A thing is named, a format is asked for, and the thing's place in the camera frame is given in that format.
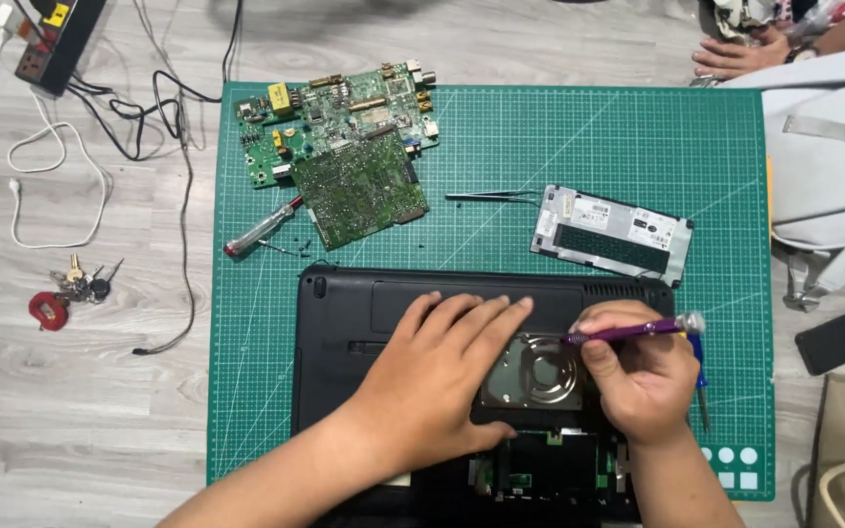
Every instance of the watch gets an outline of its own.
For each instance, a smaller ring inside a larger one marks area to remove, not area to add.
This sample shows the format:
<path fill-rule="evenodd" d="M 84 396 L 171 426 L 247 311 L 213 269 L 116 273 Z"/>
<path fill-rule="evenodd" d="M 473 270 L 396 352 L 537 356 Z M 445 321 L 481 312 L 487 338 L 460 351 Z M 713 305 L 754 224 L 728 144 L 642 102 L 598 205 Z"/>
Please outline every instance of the watch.
<path fill-rule="evenodd" d="M 818 50 L 812 42 L 804 42 L 804 44 L 801 44 L 800 46 L 792 49 L 792 51 L 788 52 L 788 55 L 784 57 L 784 63 L 791 64 L 792 62 L 800 62 L 802 60 L 817 58 L 819 56 L 821 56 L 821 51 Z"/>

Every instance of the black phone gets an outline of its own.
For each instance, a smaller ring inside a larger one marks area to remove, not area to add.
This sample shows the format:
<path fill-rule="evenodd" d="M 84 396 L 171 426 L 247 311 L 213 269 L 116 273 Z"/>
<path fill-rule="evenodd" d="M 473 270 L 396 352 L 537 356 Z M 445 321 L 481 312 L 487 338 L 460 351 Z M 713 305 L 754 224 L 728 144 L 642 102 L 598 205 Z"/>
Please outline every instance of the black phone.
<path fill-rule="evenodd" d="M 811 376 L 845 365 L 845 314 L 794 336 Z"/>

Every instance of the wooden floor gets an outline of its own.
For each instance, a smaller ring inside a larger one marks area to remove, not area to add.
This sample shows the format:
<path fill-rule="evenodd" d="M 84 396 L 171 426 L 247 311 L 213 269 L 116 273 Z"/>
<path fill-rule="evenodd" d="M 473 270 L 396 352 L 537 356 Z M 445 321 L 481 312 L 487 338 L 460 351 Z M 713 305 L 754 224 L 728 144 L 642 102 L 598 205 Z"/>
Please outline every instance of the wooden floor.
<path fill-rule="evenodd" d="M 218 96 L 233 2 L 152 0 L 148 16 L 178 75 Z M 677 0 L 296 0 L 247 2 L 233 78 L 304 80 L 362 71 L 418 56 L 453 84 L 683 86 L 701 36 L 693 6 Z M 83 76 L 135 102 L 152 102 L 150 74 L 162 62 L 129 0 L 111 0 Z M 189 273 L 198 317 L 177 348 L 130 354 L 178 333 L 187 317 L 179 276 L 178 207 L 185 185 L 177 144 L 150 120 L 145 143 L 158 158 L 126 162 L 81 102 L 64 97 L 56 119 L 76 125 L 88 152 L 111 175 L 112 192 L 93 243 L 80 248 L 90 270 L 126 258 L 101 306 L 73 306 L 62 331 L 40 331 L 28 300 L 53 289 L 70 250 L 27 250 L 8 234 L 22 180 L 20 237 L 75 242 L 89 229 L 100 189 L 76 144 L 59 169 L 18 175 L 6 150 L 41 127 L 27 88 L 10 72 L 21 46 L 0 65 L 0 526 L 147 526 L 205 483 L 207 342 L 216 105 L 190 102 L 197 177 L 188 209 Z M 118 119 L 120 137 L 131 133 Z M 65 133 L 68 141 L 72 135 Z M 48 138 L 16 163 L 50 163 Z M 784 291 L 776 268 L 775 293 Z M 809 459 L 822 380 L 809 378 L 793 335 L 845 311 L 845 290 L 804 316 L 776 302 L 778 498 L 742 506 L 748 522 L 795 525 L 792 476 Z"/>

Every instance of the tweezers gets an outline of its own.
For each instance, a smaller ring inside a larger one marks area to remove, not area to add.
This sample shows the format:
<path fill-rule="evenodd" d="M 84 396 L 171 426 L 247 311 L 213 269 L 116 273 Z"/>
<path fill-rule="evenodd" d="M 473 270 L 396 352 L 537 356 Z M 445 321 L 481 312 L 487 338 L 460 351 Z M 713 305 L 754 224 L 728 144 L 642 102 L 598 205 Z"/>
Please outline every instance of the tweezers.
<path fill-rule="evenodd" d="M 542 195 L 542 191 L 488 191 L 486 193 L 459 193 L 446 195 L 446 200 L 495 200 L 501 202 L 523 202 L 540 206 L 540 200 L 521 198 L 523 195 Z"/>

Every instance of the cutting mat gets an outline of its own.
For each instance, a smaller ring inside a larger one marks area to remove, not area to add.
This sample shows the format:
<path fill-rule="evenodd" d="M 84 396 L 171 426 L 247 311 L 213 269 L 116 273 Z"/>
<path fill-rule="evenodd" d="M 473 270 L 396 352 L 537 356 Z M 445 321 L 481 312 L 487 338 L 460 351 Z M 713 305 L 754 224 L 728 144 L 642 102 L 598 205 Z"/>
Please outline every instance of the cutting mat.
<path fill-rule="evenodd" d="M 441 144 L 415 162 L 432 210 L 326 254 L 307 214 L 234 262 L 221 247 L 292 188 L 254 191 L 231 116 L 265 84 L 223 89 L 218 142 L 207 481 L 288 438 L 299 272 L 315 259 L 353 267 L 589 274 L 528 251 L 537 210 L 448 193 L 542 190 L 547 183 L 690 218 L 679 310 L 705 315 L 712 433 L 703 453 L 734 500 L 775 497 L 775 392 L 764 136 L 754 90 L 453 87 L 435 90 Z"/>

